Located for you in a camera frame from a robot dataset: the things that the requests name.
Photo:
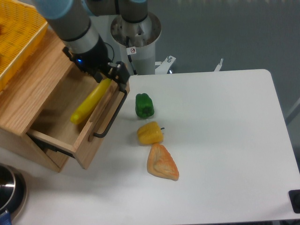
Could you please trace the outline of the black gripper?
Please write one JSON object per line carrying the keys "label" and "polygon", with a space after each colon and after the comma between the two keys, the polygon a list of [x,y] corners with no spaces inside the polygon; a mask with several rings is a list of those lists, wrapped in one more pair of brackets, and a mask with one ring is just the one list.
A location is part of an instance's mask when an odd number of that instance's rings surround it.
{"label": "black gripper", "polygon": [[62,51],[82,72],[93,76],[97,83],[103,80],[103,74],[108,73],[108,78],[115,81],[120,90],[126,89],[130,73],[124,62],[112,62],[108,57],[107,47],[101,37],[87,52],[74,53],[66,46]]}

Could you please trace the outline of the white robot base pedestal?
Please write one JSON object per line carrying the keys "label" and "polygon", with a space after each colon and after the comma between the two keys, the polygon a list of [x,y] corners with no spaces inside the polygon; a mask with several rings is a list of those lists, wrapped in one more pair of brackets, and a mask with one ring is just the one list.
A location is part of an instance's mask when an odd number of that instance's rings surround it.
{"label": "white robot base pedestal", "polygon": [[160,20],[149,12],[139,23],[126,22],[120,15],[111,24],[111,35],[119,45],[121,61],[131,75],[155,73],[156,42],[161,34]]}

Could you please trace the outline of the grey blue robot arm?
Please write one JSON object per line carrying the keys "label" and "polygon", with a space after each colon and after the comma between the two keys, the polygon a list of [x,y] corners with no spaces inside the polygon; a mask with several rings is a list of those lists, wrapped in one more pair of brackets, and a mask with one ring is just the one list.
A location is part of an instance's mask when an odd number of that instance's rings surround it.
{"label": "grey blue robot arm", "polygon": [[90,16],[117,15],[112,36],[127,49],[150,38],[152,22],[146,0],[35,0],[34,6],[64,43],[63,52],[98,83],[105,76],[124,89],[130,73],[122,61],[113,62]]}

